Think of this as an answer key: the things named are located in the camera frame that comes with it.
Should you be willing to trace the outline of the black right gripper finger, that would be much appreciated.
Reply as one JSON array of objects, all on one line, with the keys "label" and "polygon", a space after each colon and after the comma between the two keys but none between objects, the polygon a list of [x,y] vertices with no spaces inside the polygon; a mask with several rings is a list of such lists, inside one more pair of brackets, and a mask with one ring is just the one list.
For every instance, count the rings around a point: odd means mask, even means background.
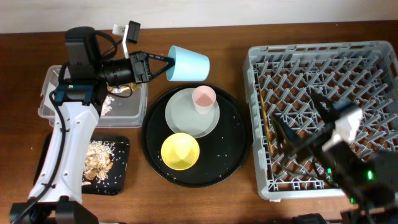
[{"label": "black right gripper finger", "polygon": [[329,100],[315,90],[311,91],[310,97],[313,101],[315,109],[318,111],[321,119],[325,123],[335,122],[337,120],[337,112],[333,106],[333,101]]},{"label": "black right gripper finger", "polygon": [[279,115],[272,115],[272,126],[277,146],[298,146],[303,143],[303,139]]}]

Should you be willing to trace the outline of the gold snack wrapper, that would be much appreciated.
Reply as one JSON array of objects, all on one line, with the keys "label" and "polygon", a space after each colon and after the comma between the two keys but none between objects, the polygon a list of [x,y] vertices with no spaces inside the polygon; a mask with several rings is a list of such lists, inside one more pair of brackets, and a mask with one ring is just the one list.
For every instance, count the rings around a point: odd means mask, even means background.
[{"label": "gold snack wrapper", "polygon": [[135,84],[135,83],[127,83],[123,84],[121,86],[113,87],[113,86],[107,86],[108,91],[111,93],[129,93],[130,91],[136,91],[140,89],[140,85]]}]

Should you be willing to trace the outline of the white napkin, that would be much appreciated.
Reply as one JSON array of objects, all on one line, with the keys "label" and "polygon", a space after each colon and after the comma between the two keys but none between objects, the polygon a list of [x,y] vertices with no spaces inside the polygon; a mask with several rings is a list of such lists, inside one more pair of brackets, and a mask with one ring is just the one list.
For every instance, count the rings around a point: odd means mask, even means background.
[{"label": "white napkin", "polygon": [[105,101],[104,101],[102,109],[101,109],[101,116],[105,116],[107,113],[109,113],[112,110],[111,103],[113,101],[114,101],[114,98],[111,96],[107,96],[105,98]]}]

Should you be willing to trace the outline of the light blue cup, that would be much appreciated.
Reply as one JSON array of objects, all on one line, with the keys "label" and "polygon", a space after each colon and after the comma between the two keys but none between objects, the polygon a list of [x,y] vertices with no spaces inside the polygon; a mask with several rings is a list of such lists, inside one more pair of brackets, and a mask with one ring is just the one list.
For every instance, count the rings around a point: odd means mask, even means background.
[{"label": "light blue cup", "polygon": [[173,45],[168,57],[175,62],[175,65],[166,72],[168,81],[201,82],[208,77],[210,59],[206,55]]}]

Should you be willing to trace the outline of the food scraps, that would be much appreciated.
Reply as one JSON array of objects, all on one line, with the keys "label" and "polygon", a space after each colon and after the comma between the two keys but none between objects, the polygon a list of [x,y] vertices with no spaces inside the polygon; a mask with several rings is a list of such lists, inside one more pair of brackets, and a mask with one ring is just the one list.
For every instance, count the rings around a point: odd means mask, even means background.
[{"label": "food scraps", "polygon": [[108,179],[114,162],[114,143],[109,141],[90,141],[85,158],[81,185],[101,183]]}]

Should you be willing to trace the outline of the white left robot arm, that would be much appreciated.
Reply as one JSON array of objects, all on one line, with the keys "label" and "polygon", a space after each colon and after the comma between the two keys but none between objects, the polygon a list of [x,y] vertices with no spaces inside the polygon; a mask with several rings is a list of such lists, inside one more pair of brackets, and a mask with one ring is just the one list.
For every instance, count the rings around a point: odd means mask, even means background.
[{"label": "white left robot arm", "polygon": [[174,58],[141,51],[116,60],[118,43],[87,26],[66,31],[65,45],[69,60],[49,94],[55,109],[50,144],[28,201],[12,204],[11,223],[97,223],[82,205],[81,183],[108,87],[147,83],[175,65]]}]

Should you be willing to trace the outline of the yellow bowl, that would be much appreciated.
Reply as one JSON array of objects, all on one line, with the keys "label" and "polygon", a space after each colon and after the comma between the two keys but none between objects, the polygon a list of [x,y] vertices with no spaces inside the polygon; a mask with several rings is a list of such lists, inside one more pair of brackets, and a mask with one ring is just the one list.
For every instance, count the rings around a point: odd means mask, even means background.
[{"label": "yellow bowl", "polygon": [[167,167],[173,170],[187,170],[197,163],[200,146],[191,135],[175,133],[162,143],[160,155]]}]

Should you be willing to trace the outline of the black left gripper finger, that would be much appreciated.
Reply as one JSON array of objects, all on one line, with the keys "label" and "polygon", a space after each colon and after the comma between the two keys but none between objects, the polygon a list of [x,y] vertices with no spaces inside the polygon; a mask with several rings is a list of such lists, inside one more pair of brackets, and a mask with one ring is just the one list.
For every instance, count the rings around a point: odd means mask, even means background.
[{"label": "black left gripper finger", "polygon": [[163,61],[163,62],[174,62],[174,59],[170,58],[170,57],[165,57],[165,56],[151,54],[151,53],[146,53],[146,55],[149,58],[154,59],[154,60],[159,60],[159,61]]},{"label": "black left gripper finger", "polygon": [[151,80],[157,78],[159,75],[165,73],[168,69],[172,68],[174,66],[173,63],[168,63],[167,65],[165,65],[164,67],[162,67],[160,70],[152,73],[151,75]]}]

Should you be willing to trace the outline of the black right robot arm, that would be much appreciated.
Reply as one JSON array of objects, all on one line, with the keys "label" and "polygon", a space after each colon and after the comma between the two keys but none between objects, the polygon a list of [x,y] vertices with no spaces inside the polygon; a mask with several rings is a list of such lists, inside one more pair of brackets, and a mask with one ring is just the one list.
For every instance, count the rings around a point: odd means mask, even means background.
[{"label": "black right robot arm", "polygon": [[352,149],[363,117],[357,103],[332,101],[312,92],[311,100],[324,122],[321,130],[302,138],[272,114],[277,150],[301,162],[311,159],[326,171],[314,176],[330,187],[341,189],[356,204],[356,210],[342,212],[345,223],[397,223],[397,153],[381,150],[368,161]]}]

